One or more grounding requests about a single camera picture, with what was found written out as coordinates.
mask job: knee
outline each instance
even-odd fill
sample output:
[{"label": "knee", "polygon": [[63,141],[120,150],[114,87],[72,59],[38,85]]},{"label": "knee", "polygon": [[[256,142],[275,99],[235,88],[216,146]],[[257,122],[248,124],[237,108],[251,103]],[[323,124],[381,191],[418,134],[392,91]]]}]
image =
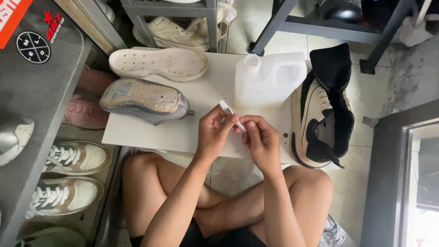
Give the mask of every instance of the knee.
[{"label": "knee", "polygon": [[307,186],[317,187],[332,193],[334,186],[331,178],[321,169],[309,169],[303,166],[291,165],[284,169],[285,180],[292,183],[300,182]]},{"label": "knee", "polygon": [[153,152],[145,152],[132,155],[129,157],[124,164],[123,173],[139,172],[150,170],[159,164],[163,157],[159,154]]}]

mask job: white plastic jug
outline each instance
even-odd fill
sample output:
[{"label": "white plastic jug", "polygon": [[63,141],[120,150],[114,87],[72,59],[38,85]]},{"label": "white plastic jug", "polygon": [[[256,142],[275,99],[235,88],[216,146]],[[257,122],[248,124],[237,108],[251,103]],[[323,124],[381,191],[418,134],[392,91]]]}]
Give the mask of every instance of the white plastic jug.
[{"label": "white plastic jug", "polygon": [[235,108],[279,108],[304,81],[306,72],[301,52],[246,56],[236,64]]}]

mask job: concrete wall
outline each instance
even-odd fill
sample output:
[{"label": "concrete wall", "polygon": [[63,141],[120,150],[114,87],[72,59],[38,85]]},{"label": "concrete wall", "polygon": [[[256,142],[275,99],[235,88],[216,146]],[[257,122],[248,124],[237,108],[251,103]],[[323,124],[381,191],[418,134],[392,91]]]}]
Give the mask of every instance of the concrete wall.
[{"label": "concrete wall", "polygon": [[385,115],[439,99],[439,35],[410,48],[393,44],[389,51],[392,76]]}]

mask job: pink sneaker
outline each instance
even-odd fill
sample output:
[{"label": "pink sneaker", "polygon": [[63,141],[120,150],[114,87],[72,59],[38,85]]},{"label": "pink sneaker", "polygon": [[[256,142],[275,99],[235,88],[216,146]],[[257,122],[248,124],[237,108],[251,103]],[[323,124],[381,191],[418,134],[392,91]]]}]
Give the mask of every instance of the pink sneaker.
[{"label": "pink sneaker", "polygon": [[92,92],[97,96],[102,96],[105,89],[119,78],[113,74],[90,69],[90,67],[84,65],[77,87]]},{"label": "pink sneaker", "polygon": [[70,99],[62,123],[85,129],[104,129],[109,116],[110,113],[102,110],[99,103],[83,100],[81,95],[75,94]]}]

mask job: black shorts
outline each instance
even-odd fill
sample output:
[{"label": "black shorts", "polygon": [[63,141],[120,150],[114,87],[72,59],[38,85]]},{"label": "black shorts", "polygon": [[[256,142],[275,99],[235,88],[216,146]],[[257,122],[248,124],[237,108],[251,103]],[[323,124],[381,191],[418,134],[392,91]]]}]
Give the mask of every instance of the black shorts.
[{"label": "black shorts", "polygon": [[[133,247],[139,247],[142,243],[143,236],[130,238]],[[206,247],[209,239],[204,239],[201,230],[192,218],[189,228],[180,243],[180,247]],[[216,242],[212,247],[266,247],[266,245],[249,231],[248,227],[241,227],[230,231],[222,240]]]}]

